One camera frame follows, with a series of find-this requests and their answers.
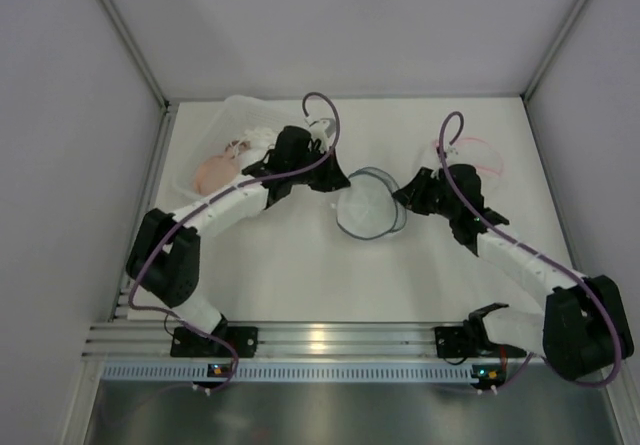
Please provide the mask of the blue-trimmed mesh laundry bag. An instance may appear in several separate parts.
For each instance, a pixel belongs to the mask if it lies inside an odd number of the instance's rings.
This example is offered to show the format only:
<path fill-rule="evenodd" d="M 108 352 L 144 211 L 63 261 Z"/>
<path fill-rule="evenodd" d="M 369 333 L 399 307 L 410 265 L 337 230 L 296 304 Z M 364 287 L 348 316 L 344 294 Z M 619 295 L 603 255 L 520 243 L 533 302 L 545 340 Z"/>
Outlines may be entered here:
<path fill-rule="evenodd" d="M 334 205 L 336 224 L 347 236 L 373 241 L 401 232 L 407 211 L 394 199 L 396 180 L 376 167 L 363 167 L 348 176 L 350 186 L 342 190 Z"/>

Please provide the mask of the pink-trimmed mesh laundry bag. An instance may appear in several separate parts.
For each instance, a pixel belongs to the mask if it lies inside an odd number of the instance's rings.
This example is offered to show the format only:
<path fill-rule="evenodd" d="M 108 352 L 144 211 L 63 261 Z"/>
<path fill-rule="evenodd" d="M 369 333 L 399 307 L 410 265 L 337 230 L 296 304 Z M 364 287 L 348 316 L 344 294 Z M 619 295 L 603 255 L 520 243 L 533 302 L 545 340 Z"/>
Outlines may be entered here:
<path fill-rule="evenodd" d="M 456 146 L 459 164 L 468 164 L 476 169 L 481 179 L 481 191 L 485 198 L 493 195 L 499 188 L 504 172 L 504 160 L 500 153 L 485 140 L 477 137 L 461 137 Z"/>

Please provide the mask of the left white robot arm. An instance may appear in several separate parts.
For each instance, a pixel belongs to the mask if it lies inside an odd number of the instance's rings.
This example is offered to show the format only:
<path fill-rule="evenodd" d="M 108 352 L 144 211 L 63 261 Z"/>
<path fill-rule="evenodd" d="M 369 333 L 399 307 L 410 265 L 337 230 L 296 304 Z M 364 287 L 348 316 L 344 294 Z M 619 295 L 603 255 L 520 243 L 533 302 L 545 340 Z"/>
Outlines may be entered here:
<path fill-rule="evenodd" d="M 217 236 L 259 215 L 299 185 L 320 193 L 349 187 L 336 157 L 338 138 L 332 119 L 288 125 L 221 190 L 172 212 L 147 212 L 126 262 L 134 286 L 158 299 L 157 311 L 179 320 L 215 354 L 235 356 L 226 338 L 228 321 L 200 283 L 201 236 Z"/>

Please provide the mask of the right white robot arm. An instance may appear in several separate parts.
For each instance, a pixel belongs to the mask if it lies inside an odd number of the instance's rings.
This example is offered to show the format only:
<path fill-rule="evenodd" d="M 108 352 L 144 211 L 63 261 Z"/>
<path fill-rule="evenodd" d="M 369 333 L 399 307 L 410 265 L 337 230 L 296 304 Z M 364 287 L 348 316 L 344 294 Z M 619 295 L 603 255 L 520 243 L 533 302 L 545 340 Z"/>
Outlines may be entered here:
<path fill-rule="evenodd" d="M 479 349 L 521 349 L 575 382 L 605 367 L 617 370 L 634 354 L 617 284 L 605 275 L 589 277 L 567 268 L 509 236 L 508 219 L 486 206 L 473 166 L 421 168 L 393 197 L 415 214 L 446 219 L 461 246 L 537 303 L 536 312 L 498 302 L 471 312 L 465 325 Z"/>

